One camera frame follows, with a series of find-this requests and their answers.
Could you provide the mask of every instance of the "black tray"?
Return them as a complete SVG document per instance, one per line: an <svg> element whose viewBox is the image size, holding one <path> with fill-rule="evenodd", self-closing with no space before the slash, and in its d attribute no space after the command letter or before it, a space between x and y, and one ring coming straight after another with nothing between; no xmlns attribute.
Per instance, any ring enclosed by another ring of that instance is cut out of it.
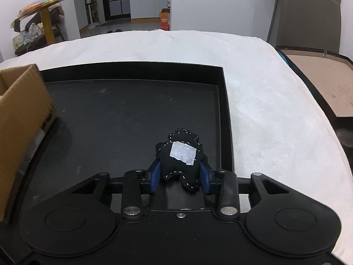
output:
<svg viewBox="0 0 353 265"><path fill-rule="evenodd" d="M17 228L21 212L98 172L118 177L147 169L155 144L177 128L200 137L214 170L233 170L222 68L112 62L41 73L59 118L30 165L12 224L0 225L0 244L12 259L28 252ZM180 199L176 191L170 207L182 203ZM113 198L113 211L120 211L120 201L118 195Z"/></svg>

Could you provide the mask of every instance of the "cardboard box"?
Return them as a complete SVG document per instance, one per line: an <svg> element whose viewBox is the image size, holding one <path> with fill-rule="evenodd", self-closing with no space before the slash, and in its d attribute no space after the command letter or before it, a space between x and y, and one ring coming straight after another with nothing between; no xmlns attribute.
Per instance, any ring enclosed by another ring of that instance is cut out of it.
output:
<svg viewBox="0 0 353 265"><path fill-rule="evenodd" d="M160 25L162 30L169 31L170 16L171 16L170 8L162 9L162 11L159 13L159 18L161 19Z"/></svg>
<svg viewBox="0 0 353 265"><path fill-rule="evenodd" d="M56 115L34 64L0 70L0 95L0 221L8 221L22 177Z"/></svg>
<svg viewBox="0 0 353 265"><path fill-rule="evenodd" d="M332 125L342 117L353 117L353 64L349 58L317 49L277 50L304 81Z"/></svg>

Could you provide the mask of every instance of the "gold table leg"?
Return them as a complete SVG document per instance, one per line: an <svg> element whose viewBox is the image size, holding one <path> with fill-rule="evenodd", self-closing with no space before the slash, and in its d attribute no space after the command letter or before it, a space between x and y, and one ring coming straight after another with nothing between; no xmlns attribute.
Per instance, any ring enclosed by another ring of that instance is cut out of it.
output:
<svg viewBox="0 0 353 265"><path fill-rule="evenodd" d="M42 18L44 35L47 40L47 44L48 45L55 44L55 37L54 37L52 22L50 20L49 9L45 8L43 10L40 10L40 14Z"/></svg>

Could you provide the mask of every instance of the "tissue box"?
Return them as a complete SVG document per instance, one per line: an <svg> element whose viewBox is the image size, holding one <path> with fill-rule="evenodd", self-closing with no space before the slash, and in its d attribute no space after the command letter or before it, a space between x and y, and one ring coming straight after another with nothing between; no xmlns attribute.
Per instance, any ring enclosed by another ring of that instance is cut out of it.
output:
<svg viewBox="0 0 353 265"><path fill-rule="evenodd" d="M55 117L36 65L0 70L0 221L8 221L22 178Z"/></svg>
<svg viewBox="0 0 353 265"><path fill-rule="evenodd" d="M15 48L15 50L17 50L20 46L29 43L29 37L28 35L26 36L26 34L26 31L22 31L12 39L13 47Z"/></svg>

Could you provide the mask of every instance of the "orange box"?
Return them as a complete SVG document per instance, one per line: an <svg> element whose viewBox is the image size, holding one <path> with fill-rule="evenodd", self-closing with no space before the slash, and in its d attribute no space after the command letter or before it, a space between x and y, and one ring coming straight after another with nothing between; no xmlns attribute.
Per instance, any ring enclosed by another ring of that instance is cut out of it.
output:
<svg viewBox="0 0 353 265"><path fill-rule="evenodd" d="M159 18L161 19L160 25L161 29L165 31L169 31L169 20L171 16L171 9L162 9L162 11L159 13Z"/></svg>

